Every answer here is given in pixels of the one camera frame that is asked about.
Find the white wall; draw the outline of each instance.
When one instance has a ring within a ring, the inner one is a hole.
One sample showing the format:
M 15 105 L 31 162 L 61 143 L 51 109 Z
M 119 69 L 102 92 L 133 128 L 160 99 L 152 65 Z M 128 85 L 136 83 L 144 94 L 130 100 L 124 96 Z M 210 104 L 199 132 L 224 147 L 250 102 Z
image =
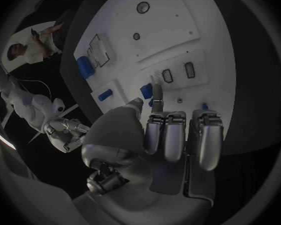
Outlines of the white wall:
M 33 29 L 37 32 L 40 32 L 46 28 L 52 27 L 54 25 L 54 23 L 55 23 L 55 21 L 49 21 L 49 22 L 44 22 L 44 23 L 40 23 L 37 25 L 33 25 L 33 26 L 27 27 L 27 28 L 13 34 L 10 37 L 10 39 L 3 51 L 3 54 L 2 54 L 2 63 L 8 72 L 26 64 L 26 62 L 22 56 L 19 56 L 14 60 L 9 61 L 7 58 L 7 51 L 9 49 L 9 47 L 12 44 L 15 44 L 16 42 L 19 42 L 20 44 L 25 45 L 28 36 L 31 34 L 31 29 Z

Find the circular hole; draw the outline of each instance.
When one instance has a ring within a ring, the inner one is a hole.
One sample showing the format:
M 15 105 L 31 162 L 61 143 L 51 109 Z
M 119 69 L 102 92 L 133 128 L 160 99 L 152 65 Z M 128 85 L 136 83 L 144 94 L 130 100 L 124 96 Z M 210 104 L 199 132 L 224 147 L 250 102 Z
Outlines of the circular hole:
M 140 38 L 141 38 L 141 36 L 140 36 L 139 33 L 133 34 L 133 39 L 134 39 L 134 40 L 139 40 Z
M 139 3 L 137 5 L 136 10 L 138 13 L 144 14 L 144 13 L 148 12 L 149 8 L 150 8 L 149 3 L 147 3 L 146 1 L 142 1 L 141 3 Z

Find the blue block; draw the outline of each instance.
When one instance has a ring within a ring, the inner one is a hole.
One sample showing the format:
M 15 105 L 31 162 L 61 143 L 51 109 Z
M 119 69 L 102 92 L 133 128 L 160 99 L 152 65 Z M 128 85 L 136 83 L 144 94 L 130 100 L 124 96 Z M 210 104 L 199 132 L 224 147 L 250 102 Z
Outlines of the blue block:
M 77 64 L 79 71 L 84 79 L 87 79 L 95 73 L 95 70 L 93 69 L 89 59 L 86 56 L 79 57 L 77 59 Z
M 152 106 L 153 106 L 153 99 L 151 99 L 151 100 L 149 101 L 149 106 L 150 106 L 150 108 L 152 108 Z
M 209 110 L 206 103 L 203 103 L 203 110 Z
M 147 85 L 141 87 L 140 91 L 141 91 L 144 99 L 152 98 L 152 95 L 153 95 L 152 89 L 153 88 L 152 88 L 151 83 L 148 83 Z
M 98 99 L 103 102 L 105 99 L 110 97 L 113 94 L 113 91 L 108 89 L 106 92 L 103 92 L 101 95 L 98 96 Z

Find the cable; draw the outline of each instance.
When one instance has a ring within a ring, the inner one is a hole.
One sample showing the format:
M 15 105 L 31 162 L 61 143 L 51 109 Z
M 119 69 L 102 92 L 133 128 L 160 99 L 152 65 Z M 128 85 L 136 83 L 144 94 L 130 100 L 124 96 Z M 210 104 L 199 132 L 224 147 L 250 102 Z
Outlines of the cable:
M 23 81 L 23 82 L 40 82 L 40 83 L 44 84 L 44 85 L 48 88 L 48 90 L 49 90 L 49 93 L 50 93 L 50 101 L 52 102 L 51 90 L 50 90 L 50 88 L 47 86 L 47 84 L 45 84 L 43 81 L 39 81 L 39 80 L 22 80 L 22 79 L 17 79 L 17 78 L 15 78 L 14 76 L 12 76 L 12 75 L 7 71 L 7 69 L 6 69 L 6 68 L 4 67 L 4 65 L 3 65 L 2 60 L 0 60 L 0 63 L 1 63 L 1 67 L 3 68 L 3 70 L 4 70 L 9 76 L 11 76 L 13 79 L 17 80 L 18 83 L 21 84 L 21 85 L 23 86 L 23 88 L 24 88 L 28 93 L 29 93 L 28 89 L 27 89 L 20 81 Z

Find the man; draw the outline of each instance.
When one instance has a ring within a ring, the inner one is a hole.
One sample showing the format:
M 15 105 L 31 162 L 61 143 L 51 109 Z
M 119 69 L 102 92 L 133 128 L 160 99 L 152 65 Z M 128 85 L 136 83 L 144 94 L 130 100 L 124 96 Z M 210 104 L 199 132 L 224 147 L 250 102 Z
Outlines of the man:
M 35 64 L 62 51 L 75 14 L 75 10 L 68 10 L 56 20 L 54 26 L 38 32 L 39 36 L 31 34 L 26 45 L 21 43 L 11 45 L 7 52 L 8 59 L 12 61 L 18 56 L 23 56 L 28 64 Z

